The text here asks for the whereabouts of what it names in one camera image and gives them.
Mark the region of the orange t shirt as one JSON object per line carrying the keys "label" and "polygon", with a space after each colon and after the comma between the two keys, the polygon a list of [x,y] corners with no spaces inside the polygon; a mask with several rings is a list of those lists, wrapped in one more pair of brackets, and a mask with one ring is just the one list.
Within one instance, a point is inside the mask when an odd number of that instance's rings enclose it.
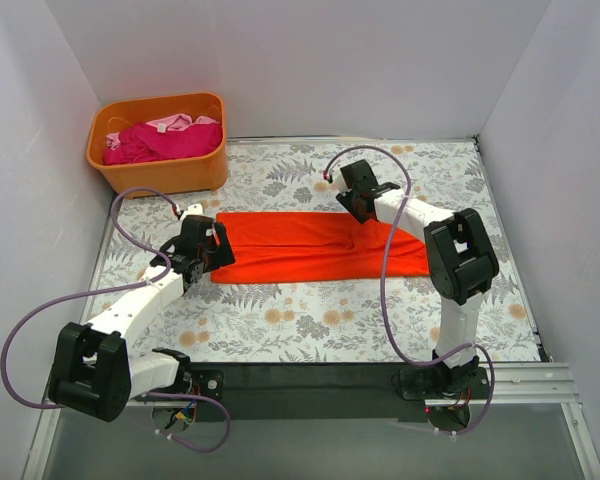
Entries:
{"label": "orange t shirt", "polygon": [[235,263],[211,274],[219,284],[378,279],[390,226],[347,213],[223,212]]}

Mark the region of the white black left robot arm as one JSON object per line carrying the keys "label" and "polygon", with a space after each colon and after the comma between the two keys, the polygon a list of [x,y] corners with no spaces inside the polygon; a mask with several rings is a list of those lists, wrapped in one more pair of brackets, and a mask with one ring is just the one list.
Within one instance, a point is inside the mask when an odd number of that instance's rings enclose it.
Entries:
{"label": "white black left robot arm", "polygon": [[209,272],[233,264],[225,226],[201,205],[180,216],[180,232],[165,242],[145,271],[141,287],[120,297],[90,322],[59,333],[48,396],[51,401],[103,421],[116,419],[127,402],[151,391],[185,398],[193,377],[187,355],[156,348],[131,359],[129,345],[170,304]]}

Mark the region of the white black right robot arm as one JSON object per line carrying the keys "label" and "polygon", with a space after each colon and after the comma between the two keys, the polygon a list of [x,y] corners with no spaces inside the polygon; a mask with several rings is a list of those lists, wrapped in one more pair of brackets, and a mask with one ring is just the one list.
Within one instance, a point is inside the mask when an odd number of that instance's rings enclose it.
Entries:
{"label": "white black right robot arm", "polygon": [[[365,160],[346,165],[324,179],[334,185],[338,202],[361,224],[390,227],[380,274],[380,308],[395,353],[409,366],[405,379],[414,390],[455,397],[478,375],[478,316],[484,295],[499,274],[499,263],[479,213],[453,212],[411,197],[392,182],[380,184]],[[398,231],[422,241],[429,278],[440,296],[439,337],[429,361],[415,361],[401,351],[386,304],[389,253]]]}

